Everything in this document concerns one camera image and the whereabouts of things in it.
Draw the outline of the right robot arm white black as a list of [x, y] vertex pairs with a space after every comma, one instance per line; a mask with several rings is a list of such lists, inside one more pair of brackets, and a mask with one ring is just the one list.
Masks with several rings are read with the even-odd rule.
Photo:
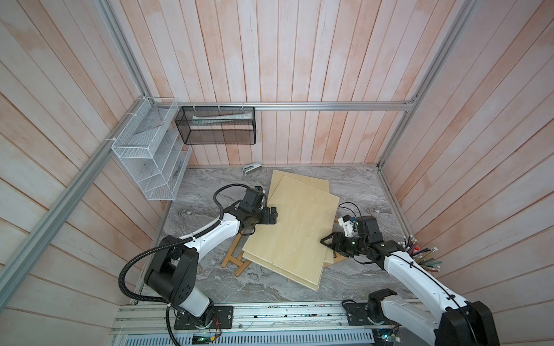
[[341, 231], [322, 238], [322, 245], [343, 257], [365, 257], [369, 264], [399, 280], [422, 303], [417, 307], [385, 288], [369, 294], [364, 305], [351, 299], [342, 301], [348, 314], [376, 326], [392, 322], [429, 345], [499, 345], [491, 310], [440, 283], [401, 244], [384, 240], [375, 217], [344, 216], [338, 224]]

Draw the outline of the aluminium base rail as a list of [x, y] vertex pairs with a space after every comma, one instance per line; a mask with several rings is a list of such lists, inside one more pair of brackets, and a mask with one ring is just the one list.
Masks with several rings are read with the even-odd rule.
[[377, 345], [404, 334], [432, 345], [442, 315], [467, 305], [453, 295], [380, 302], [382, 320], [369, 316], [366, 301], [221, 304], [206, 327], [164, 304], [139, 304], [120, 309], [110, 334], [114, 345]]

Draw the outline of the white mesh tiered shelf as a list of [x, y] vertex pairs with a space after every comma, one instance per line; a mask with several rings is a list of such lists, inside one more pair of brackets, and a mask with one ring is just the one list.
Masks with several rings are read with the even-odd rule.
[[177, 100], [137, 99], [112, 150], [147, 200], [175, 200], [193, 151], [174, 124]]

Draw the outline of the pink cup of pencils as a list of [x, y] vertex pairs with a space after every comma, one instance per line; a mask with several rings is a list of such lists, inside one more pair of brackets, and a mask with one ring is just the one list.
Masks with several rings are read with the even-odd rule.
[[437, 247], [423, 247], [414, 236], [409, 236], [398, 244], [424, 270], [429, 272], [441, 270], [442, 261], [435, 258], [438, 252]]

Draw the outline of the plywood board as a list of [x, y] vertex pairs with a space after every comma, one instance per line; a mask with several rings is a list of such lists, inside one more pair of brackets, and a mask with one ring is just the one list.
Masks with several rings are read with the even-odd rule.
[[320, 240], [332, 232], [338, 205], [329, 209], [276, 208], [277, 223], [256, 226], [254, 235], [248, 237], [243, 251], [269, 256], [279, 252], [308, 255], [316, 253], [317, 250], [330, 250], [322, 245]]
[[308, 255], [279, 252], [269, 256], [255, 255], [245, 250], [244, 257], [313, 291], [320, 288], [323, 269], [335, 262], [332, 250], [317, 250]]
[[305, 209], [337, 206], [338, 198], [330, 194], [330, 183], [313, 177], [274, 170], [268, 199], [269, 206]]

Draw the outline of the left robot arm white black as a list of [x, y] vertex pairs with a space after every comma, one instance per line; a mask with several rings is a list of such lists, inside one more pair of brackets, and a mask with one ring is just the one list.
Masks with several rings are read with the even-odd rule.
[[[219, 193], [231, 187], [245, 188], [242, 199], [224, 208], [217, 200]], [[200, 325], [211, 322], [213, 301], [196, 287], [198, 266], [210, 251], [222, 242], [245, 230], [255, 231], [258, 224], [274, 225], [275, 207], [267, 206], [267, 196], [261, 186], [225, 185], [213, 195], [219, 217], [187, 236], [166, 236], [161, 249], [154, 253], [145, 275], [145, 284], [180, 313], [187, 313]]]

